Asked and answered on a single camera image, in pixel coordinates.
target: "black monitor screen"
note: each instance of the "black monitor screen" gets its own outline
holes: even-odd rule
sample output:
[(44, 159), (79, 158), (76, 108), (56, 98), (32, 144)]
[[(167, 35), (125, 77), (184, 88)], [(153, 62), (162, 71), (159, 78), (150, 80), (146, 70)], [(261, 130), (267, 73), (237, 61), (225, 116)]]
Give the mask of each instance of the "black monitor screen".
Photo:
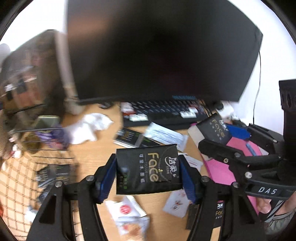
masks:
[(262, 34), (227, 0), (69, 0), (81, 103), (194, 95), (238, 101)]

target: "crumpled white paper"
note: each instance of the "crumpled white paper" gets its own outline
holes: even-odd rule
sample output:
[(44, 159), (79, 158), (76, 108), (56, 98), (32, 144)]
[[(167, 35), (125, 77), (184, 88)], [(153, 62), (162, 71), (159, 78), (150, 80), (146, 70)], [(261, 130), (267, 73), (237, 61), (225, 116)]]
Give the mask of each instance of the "crumpled white paper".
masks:
[(100, 113), (85, 115), (73, 125), (66, 126), (64, 130), (68, 133), (70, 143), (77, 145), (85, 141), (96, 141), (95, 131), (106, 130), (113, 123), (109, 117)]

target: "keyboard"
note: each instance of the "keyboard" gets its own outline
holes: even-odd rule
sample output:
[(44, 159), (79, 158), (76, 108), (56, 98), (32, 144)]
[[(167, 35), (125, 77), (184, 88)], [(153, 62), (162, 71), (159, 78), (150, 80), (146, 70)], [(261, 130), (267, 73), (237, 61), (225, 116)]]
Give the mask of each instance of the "keyboard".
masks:
[(201, 100), (122, 102), (120, 108), (124, 127), (147, 126), (154, 122), (171, 130), (183, 130), (209, 116)]

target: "blue object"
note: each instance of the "blue object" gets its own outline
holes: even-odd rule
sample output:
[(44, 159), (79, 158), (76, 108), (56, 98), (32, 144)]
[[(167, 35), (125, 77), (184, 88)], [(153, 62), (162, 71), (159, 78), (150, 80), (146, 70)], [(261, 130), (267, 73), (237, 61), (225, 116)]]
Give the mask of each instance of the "blue object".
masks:
[(102, 203), (105, 199), (108, 198), (112, 184), (115, 179), (116, 175), (116, 157), (115, 154), (113, 154), (111, 157), (113, 157), (112, 163), (110, 167), (108, 168), (108, 163), (104, 166), (104, 168), (108, 168), (105, 176), (103, 177), (103, 180), (101, 182), (100, 187), (100, 195), (98, 197), (98, 200)]
[(244, 127), (238, 127), (231, 124), (226, 124), (230, 134), (238, 139), (247, 140), (251, 134)]
[(257, 156), (256, 152), (254, 151), (254, 149), (251, 147), (249, 143), (246, 144), (246, 147), (248, 148), (252, 156)]
[(195, 204), (195, 202), (197, 201), (195, 196), (195, 185), (191, 180), (190, 175), (182, 162), (180, 162), (180, 168), (182, 174), (183, 188), (186, 193), (186, 196), (190, 201), (192, 201)]

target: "white card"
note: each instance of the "white card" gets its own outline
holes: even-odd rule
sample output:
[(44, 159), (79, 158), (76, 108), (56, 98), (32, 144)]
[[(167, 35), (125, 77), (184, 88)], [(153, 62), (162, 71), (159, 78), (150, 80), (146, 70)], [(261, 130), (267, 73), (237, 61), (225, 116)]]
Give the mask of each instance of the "white card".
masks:
[(187, 160), (189, 166), (195, 167), (199, 172), (202, 168), (203, 162), (199, 161), (191, 156), (188, 156), (186, 153), (178, 153), (178, 155), (183, 155), (185, 159)]
[(153, 122), (148, 126), (144, 136), (165, 145), (177, 144), (179, 151), (184, 151), (188, 140), (188, 135), (182, 135)]
[(190, 201), (183, 189), (172, 191), (163, 211), (176, 217), (183, 218), (186, 215), (189, 202)]

